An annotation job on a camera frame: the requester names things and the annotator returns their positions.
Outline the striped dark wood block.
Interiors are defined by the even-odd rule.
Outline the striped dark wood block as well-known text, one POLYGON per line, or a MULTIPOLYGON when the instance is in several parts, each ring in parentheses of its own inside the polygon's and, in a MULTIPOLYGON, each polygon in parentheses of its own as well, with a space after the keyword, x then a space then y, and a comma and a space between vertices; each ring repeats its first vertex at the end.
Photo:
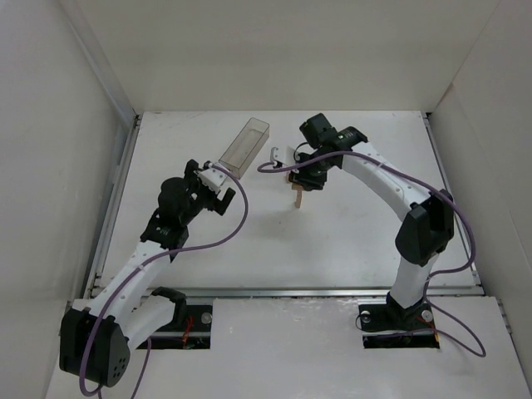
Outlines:
POLYGON ((286 180, 287 180, 287 183, 290 184, 291 190, 295 190, 298 192, 305 191, 303 185, 298 180, 298 177, 296 174, 293 174, 292 172, 287 173, 286 180))

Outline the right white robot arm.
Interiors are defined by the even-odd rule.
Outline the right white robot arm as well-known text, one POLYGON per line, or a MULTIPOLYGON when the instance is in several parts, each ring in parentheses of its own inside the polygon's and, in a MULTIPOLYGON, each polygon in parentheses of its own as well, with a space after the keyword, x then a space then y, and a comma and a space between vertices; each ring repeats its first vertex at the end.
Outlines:
POLYGON ((340 151, 342 154, 304 166, 289 177, 306 190, 320 190, 327 172, 337 167, 358 178, 378 195, 397 215, 401 227, 395 246, 401 255, 397 276, 387 295, 392 317, 404 320, 414 313, 423 299, 427 278, 440 253, 454 237, 454 211, 433 189, 425 189, 394 175, 369 139, 357 128, 341 131, 319 113, 306 120, 299 130, 313 153, 295 156, 298 164, 340 151))

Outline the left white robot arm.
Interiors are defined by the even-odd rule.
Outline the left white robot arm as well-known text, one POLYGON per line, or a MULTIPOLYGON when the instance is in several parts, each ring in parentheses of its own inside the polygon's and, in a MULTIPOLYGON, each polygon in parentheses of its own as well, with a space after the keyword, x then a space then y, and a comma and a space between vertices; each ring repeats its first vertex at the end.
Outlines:
POLYGON ((84 308, 70 308, 60 326, 59 367, 77 376, 84 397, 100 397, 123 378, 131 353, 169 323, 182 322, 186 296, 157 288, 142 300, 154 279, 177 254, 190 251, 188 226, 207 210, 223 215, 243 188, 225 188, 233 175, 219 163, 189 160, 181 177, 160 186, 158 205, 120 272, 84 308))

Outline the clear plastic box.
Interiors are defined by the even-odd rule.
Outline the clear plastic box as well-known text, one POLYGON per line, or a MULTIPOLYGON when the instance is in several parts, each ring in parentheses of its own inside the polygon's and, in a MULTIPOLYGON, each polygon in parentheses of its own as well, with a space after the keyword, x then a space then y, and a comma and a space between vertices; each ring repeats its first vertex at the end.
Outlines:
POLYGON ((219 158, 219 163, 237 179, 241 179, 267 142, 269 128, 269 123, 250 118, 219 158))

